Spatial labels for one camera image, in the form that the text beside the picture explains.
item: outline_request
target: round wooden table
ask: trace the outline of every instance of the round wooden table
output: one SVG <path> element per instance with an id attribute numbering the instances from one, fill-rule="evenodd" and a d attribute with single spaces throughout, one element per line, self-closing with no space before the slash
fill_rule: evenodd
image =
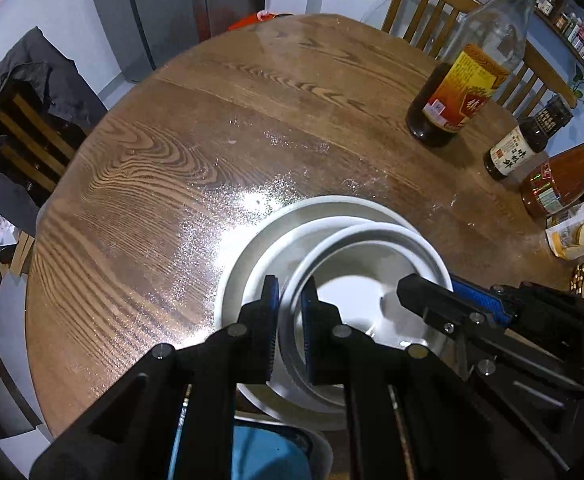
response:
<path id="1" fill-rule="evenodd" d="M 78 150 L 36 236 L 27 350 L 58 435 L 158 342 L 202 341 L 217 283 L 275 208 L 348 194 L 405 216 L 451 272 L 566 289 L 517 192 L 482 156 L 515 126 L 488 102 L 447 147 L 407 131 L 435 66 L 342 16 L 292 16 L 185 52 L 135 87 Z"/>

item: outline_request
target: large bottle with yellow cap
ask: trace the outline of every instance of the large bottle with yellow cap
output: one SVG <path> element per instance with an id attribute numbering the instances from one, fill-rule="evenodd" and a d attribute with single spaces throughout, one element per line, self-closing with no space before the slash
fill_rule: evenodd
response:
<path id="1" fill-rule="evenodd" d="M 518 66 L 536 0 L 490 0 L 467 14 L 409 107 L 406 123 L 429 146 L 444 146 Z"/>

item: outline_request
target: qr code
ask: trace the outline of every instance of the qr code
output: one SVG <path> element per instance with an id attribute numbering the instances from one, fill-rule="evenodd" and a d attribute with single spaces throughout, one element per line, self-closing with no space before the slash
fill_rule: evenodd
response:
<path id="1" fill-rule="evenodd" d="M 436 99 L 432 103 L 432 111 L 434 111 L 434 113 L 437 113 L 438 115 L 441 115 L 443 113 L 443 110 L 445 110 L 445 109 L 446 109 L 446 106 L 438 99 Z"/>

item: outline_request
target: white seasoning packet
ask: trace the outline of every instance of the white seasoning packet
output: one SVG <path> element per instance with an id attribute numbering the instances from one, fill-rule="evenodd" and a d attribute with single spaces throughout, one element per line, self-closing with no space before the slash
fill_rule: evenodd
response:
<path id="1" fill-rule="evenodd" d="M 547 242 L 563 260 L 584 256 L 584 202 L 561 211 L 547 221 Z"/>

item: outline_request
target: sauce bottle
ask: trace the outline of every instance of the sauce bottle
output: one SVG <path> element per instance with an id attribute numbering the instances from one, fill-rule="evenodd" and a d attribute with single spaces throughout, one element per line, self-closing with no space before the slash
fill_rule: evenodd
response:
<path id="1" fill-rule="evenodd" d="M 526 117 L 483 156 L 485 169 L 494 180 L 502 180 L 520 168 L 535 153 L 541 153 L 550 137 L 572 118 L 560 95 L 553 96 L 536 115 Z"/>
<path id="2" fill-rule="evenodd" d="M 584 194 L 584 143 L 559 153 L 533 170 L 521 184 L 521 199 L 533 218 L 571 206 Z"/>
<path id="3" fill-rule="evenodd" d="M 490 0 L 467 14 L 409 106 L 414 137 L 444 146 L 483 107 L 523 59 L 535 1 Z"/>

